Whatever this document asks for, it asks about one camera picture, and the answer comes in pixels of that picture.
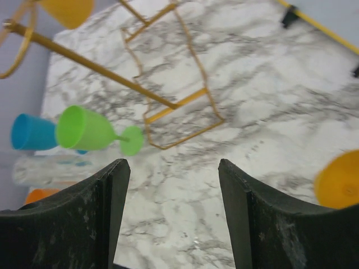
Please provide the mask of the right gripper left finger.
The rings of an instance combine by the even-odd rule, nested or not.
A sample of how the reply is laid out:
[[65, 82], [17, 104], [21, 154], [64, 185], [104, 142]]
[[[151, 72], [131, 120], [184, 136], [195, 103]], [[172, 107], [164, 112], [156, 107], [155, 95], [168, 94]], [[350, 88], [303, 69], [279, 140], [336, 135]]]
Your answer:
[[117, 159], [56, 194], [1, 212], [2, 268], [116, 268], [130, 181]]

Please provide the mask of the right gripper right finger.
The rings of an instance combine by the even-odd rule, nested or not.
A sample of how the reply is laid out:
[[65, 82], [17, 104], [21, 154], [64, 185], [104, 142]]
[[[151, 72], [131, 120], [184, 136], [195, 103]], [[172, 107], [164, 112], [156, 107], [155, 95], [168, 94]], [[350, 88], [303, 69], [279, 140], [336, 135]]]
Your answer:
[[218, 172], [236, 268], [358, 267], [358, 206], [296, 199], [226, 159]]

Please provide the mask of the green plastic wine glass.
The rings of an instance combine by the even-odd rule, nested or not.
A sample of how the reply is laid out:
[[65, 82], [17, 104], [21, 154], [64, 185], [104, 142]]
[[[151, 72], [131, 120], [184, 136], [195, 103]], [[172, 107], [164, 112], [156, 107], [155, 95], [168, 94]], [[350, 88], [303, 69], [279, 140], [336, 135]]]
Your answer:
[[57, 126], [56, 140], [65, 149], [95, 151], [119, 141], [120, 152], [137, 154], [144, 145], [144, 136], [137, 126], [129, 126], [116, 134], [111, 122], [101, 114], [82, 106], [72, 105], [63, 111]]

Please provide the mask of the yellow plastic wine glass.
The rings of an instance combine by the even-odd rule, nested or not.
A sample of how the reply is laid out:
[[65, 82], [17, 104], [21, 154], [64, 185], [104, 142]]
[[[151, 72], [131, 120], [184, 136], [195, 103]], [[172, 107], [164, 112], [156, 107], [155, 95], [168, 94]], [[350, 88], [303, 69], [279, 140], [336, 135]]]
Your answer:
[[76, 29], [92, 14], [94, 0], [43, 0], [41, 7], [66, 29]]

